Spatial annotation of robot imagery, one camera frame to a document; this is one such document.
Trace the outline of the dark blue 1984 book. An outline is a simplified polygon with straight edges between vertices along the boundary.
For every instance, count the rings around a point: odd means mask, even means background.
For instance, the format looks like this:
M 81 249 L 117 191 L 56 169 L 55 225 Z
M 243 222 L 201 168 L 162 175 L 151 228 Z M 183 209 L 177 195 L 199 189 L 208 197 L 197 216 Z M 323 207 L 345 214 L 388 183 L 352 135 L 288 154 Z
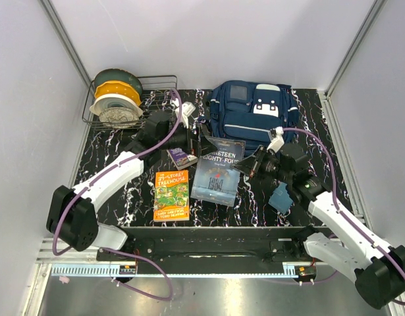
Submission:
M 246 142 L 210 136 L 207 139 L 217 151 L 198 159 L 191 198 L 232 207 L 240 172 L 231 165 L 243 159 Z

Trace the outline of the navy blue student backpack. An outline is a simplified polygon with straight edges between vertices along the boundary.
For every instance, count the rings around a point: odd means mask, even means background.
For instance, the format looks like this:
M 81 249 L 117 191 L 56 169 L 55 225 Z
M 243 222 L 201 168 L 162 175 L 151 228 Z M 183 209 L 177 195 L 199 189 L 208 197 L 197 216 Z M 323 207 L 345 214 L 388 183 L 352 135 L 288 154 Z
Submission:
M 199 121 L 216 138 L 243 140 L 245 156 L 270 142 L 274 128 L 295 128 L 300 108 L 290 86 L 229 80 L 207 98 L 208 114 Z

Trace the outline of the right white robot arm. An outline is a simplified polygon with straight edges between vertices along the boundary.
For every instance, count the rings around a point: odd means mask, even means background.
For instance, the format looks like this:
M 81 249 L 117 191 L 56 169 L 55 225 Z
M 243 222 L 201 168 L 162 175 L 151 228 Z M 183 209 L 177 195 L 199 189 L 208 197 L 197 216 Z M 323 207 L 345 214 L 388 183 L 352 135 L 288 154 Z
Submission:
M 405 292 L 405 247 L 393 247 L 370 231 L 334 197 L 331 189 L 309 170 L 308 158 L 296 144 L 278 153 L 260 146 L 232 165 L 250 178 L 260 176 L 286 184 L 293 202 L 317 217 L 340 242 L 332 242 L 315 228 L 305 228 L 293 238 L 293 258 L 316 258 L 354 283 L 358 294 L 381 309 Z

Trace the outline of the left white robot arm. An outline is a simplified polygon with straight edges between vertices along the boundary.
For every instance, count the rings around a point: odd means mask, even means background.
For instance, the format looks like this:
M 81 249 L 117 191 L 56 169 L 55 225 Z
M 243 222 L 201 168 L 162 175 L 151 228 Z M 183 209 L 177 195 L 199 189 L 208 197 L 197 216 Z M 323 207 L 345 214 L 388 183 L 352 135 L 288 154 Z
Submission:
M 128 234 L 117 226 L 98 221 L 101 206 L 154 166 L 163 150 L 180 148 L 197 157 L 217 150 L 202 130 L 193 132 L 179 120 L 171 122 L 171 117 L 163 111 L 152 113 L 111 164 L 73 188 L 59 186 L 53 192 L 46 229 L 53 234 L 54 255 L 64 253 L 57 249 L 57 242 L 62 240 L 76 251 L 92 246 L 111 248 L 111 253 L 121 261 L 132 256 L 134 245 L 128 241 Z

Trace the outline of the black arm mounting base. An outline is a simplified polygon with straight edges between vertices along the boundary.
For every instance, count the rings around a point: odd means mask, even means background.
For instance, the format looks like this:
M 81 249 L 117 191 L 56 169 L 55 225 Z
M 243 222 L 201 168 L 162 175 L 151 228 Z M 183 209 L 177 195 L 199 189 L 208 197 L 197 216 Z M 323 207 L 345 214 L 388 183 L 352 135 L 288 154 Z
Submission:
M 134 227 L 122 248 L 148 258 L 173 275 L 249 275 L 281 273 L 284 262 L 310 264 L 296 243 L 302 227 Z

